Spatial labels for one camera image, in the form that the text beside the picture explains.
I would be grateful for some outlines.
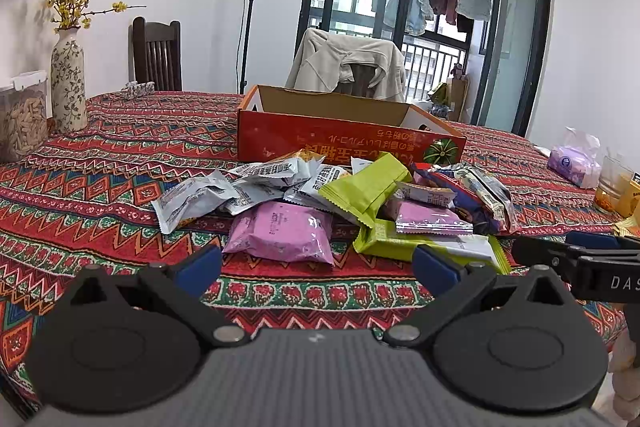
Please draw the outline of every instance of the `food storage container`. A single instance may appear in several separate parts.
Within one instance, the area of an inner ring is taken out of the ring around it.
[[[0,80],[0,162],[20,161],[47,139],[47,73]]]

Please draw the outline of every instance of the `beige jacket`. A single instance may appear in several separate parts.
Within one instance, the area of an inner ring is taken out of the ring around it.
[[[404,102],[404,56],[391,41],[306,30],[285,87],[333,92],[339,82],[353,82],[351,64],[374,66],[369,82],[373,98]]]

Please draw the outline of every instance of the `red cardboard box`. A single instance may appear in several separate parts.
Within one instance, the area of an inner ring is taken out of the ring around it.
[[[349,164],[380,151],[404,165],[460,161],[466,138],[446,121],[409,103],[335,92],[254,86],[238,108],[238,159],[263,162],[299,150]]]

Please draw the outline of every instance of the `patterned tablecloth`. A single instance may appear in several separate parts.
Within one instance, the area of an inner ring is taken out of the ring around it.
[[[236,163],[236,95],[165,93],[127,102],[93,98],[89,127],[55,137],[20,164],[0,166],[0,375],[36,407],[22,359],[74,273],[97,263],[132,273],[151,261],[176,263],[223,244],[231,218],[210,215],[169,236],[150,202],[189,176]],[[511,189],[524,233],[608,232],[615,217],[546,169],[529,141],[465,126],[465,159],[498,174]],[[276,328],[385,329],[430,299],[410,265],[355,253],[356,230],[335,225],[335,266],[226,256],[223,276],[203,297],[248,331]],[[509,251],[511,240],[502,239]],[[585,303],[610,343],[622,314]]]

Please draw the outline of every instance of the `flower vase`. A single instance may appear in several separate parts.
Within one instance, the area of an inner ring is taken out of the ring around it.
[[[78,28],[60,30],[51,54],[51,108],[56,131],[66,134],[87,126],[84,93],[84,50]]]

